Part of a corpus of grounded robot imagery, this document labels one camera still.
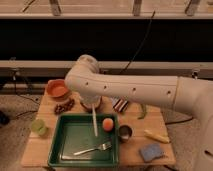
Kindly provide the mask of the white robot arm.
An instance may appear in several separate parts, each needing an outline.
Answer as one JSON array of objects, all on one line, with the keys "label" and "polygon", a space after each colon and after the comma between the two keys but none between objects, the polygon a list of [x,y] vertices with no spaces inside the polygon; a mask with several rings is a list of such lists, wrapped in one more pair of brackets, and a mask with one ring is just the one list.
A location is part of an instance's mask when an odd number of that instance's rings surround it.
[{"label": "white robot arm", "polygon": [[105,75],[98,61],[81,55],[65,77],[66,86],[83,99],[96,96],[172,109],[200,122],[199,147],[193,171],[213,171],[213,81],[179,76]]}]

